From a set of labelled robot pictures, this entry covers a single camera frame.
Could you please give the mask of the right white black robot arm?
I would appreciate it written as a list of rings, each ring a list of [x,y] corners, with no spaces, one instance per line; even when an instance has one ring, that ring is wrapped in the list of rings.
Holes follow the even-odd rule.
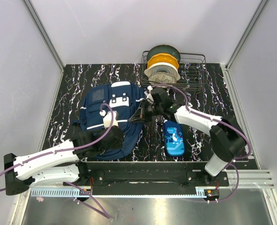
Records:
[[[192,109],[188,107],[186,95],[181,90],[176,90],[183,95],[185,103],[172,99],[163,88],[145,91],[145,99],[128,121],[148,122],[152,117],[161,115],[167,120],[190,126],[210,136],[214,154],[205,165],[201,180],[203,184],[211,186],[217,182],[218,174],[248,145],[248,139],[235,118],[225,119]]]

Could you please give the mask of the blue dinosaur pencil case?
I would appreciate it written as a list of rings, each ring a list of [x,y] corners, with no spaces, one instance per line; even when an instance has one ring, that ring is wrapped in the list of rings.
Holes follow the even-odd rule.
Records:
[[[170,120],[164,120],[163,133],[167,154],[171,157],[182,156],[185,152],[185,145],[181,125]]]

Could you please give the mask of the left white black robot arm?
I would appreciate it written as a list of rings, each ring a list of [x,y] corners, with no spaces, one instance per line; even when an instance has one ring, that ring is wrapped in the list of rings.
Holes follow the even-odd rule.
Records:
[[[59,145],[25,156],[4,156],[6,195],[18,195],[38,185],[89,182],[89,173],[81,164],[109,150],[123,146],[124,133],[118,126],[81,131]]]

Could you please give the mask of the navy blue student backpack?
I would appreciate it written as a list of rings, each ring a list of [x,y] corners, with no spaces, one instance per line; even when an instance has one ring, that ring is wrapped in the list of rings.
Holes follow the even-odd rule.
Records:
[[[97,131],[104,128],[103,117],[99,112],[101,104],[107,103],[113,111],[117,112],[117,122],[124,133],[124,142],[121,148],[108,150],[95,156],[94,159],[117,160],[133,151],[143,124],[129,122],[128,119],[134,115],[143,99],[143,89],[128,81],[99,85],[86,94],[82,99],[79,119],[74,120],[73,125],[78,125],[83,131]]]

